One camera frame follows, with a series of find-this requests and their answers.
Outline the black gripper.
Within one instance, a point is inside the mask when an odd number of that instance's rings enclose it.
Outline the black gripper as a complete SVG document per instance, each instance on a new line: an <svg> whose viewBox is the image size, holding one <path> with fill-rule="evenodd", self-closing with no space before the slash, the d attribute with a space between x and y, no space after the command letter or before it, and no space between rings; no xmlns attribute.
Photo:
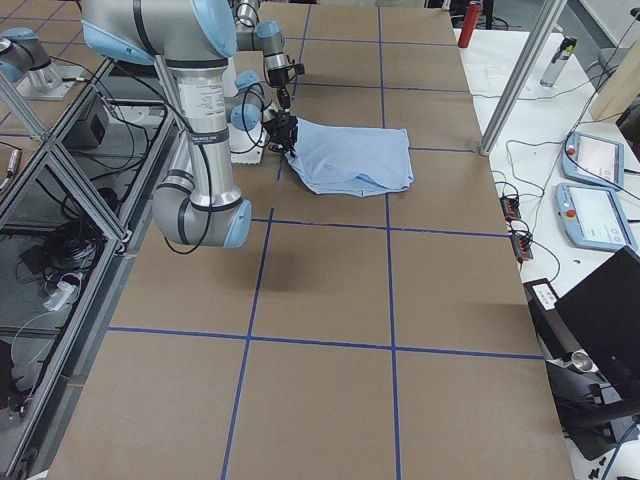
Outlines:
<svg viewBox="0 0 640 480"><path fill-rule="evenodd" d="M296 157L295 145L298 135L298 119L290 112L277 112L275 116L264 123L270 142L282 150L287 159Z"/></svg>
<svg viewBox="0 0 640 480"><path fill-rule="evenodd" d="M291 96L286 87L296 78L292 71L293 64L267 71L268 84L272 88L278 89L277 98L280 110L286 114L290 113L291 108Z"/></svg>

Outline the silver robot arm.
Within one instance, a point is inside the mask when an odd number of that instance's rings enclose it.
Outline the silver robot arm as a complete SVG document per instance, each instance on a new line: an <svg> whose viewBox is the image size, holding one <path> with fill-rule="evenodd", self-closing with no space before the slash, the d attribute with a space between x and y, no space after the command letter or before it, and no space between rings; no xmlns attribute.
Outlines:
<svg viewBox="0 0 640 480"><path fill-rule="evenodd" d="M297 141L288 84L304 67L284 52L275 21L259 18L257 1L85 1L86 44L137 65L162 60L177 85L176 115L186 128L152 212L166 240L241 247L252 205L236 186L232 128L261 125L285 152Z"/></svg>
<svg viewBox="0 0 640 480"><path fill-rule="evenodd" d="M291 95L288 85L305 73L304 65L286 54L286 39L278 22L259 18L260 5L258 0L230 2L238 50L262 53L266 83L275 90L280 108L289 112Z"/></svg>

